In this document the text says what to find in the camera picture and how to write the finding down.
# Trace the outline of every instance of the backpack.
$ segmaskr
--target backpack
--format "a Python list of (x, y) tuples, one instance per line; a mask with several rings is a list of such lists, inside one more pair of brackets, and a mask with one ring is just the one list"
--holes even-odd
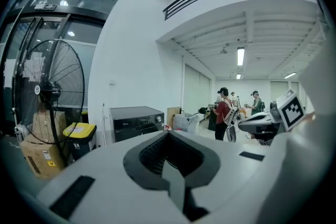
[(231, 106), (231, 104), (226, 99), (224, 99), (224, 102), (228, 105), (228, 107), (230, 108), (230, 111), (226, 114), (225, 117), (222, 113), (222, 118), (223, 118), (223, 122), (227, 126), (230, 126), (231, 123), (229, 121), (231, 120), (231, 116), (232, 114), (236, 113), (238, 109), (235, 106)]
[(200, 109), (198, 110), (198, 112), (199, 112), (200, 114), (205, 114), (206, 111), (207, 111), (207, 109), (208, 109), (208, 108), (200, 108)]

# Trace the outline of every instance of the ceiling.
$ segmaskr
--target ceiling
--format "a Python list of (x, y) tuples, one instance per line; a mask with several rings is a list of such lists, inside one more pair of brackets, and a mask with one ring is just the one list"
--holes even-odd
[[(217, 79), (283, 79), (298, 75), (324, 42), (314, 3), (242, 10), (172, 38), (196, 57)], [(237, 48), (245, 48), (243, 66), (237, 65)]]

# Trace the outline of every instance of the cardboard box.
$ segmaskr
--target cardboard box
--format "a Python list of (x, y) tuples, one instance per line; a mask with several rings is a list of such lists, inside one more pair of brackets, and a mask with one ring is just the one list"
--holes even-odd
[[(20, 146), (31, 170), (39, 178), (53, 178), (65, 168), (56, 145), (44, 144), (30, 134)], [(61, 147), (67, 156), (67, 144), (61, 143)]]
[(176, 114), (180, 114), (181, 107), (167, 108), (167, 125), (173, 128), (173, 120)]
[[(54, 120), (56, 132), (58, 135), (63, 133), (63, 130), (67, 127), (65, 113), (60, 111), (54, 111)], [(39, 139), (53, 143), (53, 131), (51, 130), (50, 112), (46, 110), (44, 112), (37, 112), (33, 118), (33, 128), (31, 132)]]

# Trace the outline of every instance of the yellow sticker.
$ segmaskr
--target yellow sticker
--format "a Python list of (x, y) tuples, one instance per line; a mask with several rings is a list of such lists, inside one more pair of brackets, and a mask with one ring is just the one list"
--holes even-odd
[(54, 163), (54, 161), (47, 161), (47, 163), (51, 167), (56, 167), (56, 164)]

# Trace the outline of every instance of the standing fan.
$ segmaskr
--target standing fan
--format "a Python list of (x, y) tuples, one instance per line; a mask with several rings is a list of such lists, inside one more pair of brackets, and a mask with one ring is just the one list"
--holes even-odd
[(66, 164), (60, 143), (69, 136), (60, 141), (58, 133), (63, 130), (57, 127), (66, 128), (74, 122), (75, 129), (85, 90), (83, 68), (74, 49), (58, 39), (39, 43), (19, 65), (14, 87), (20, 123), (36, 139), (56, 144)]

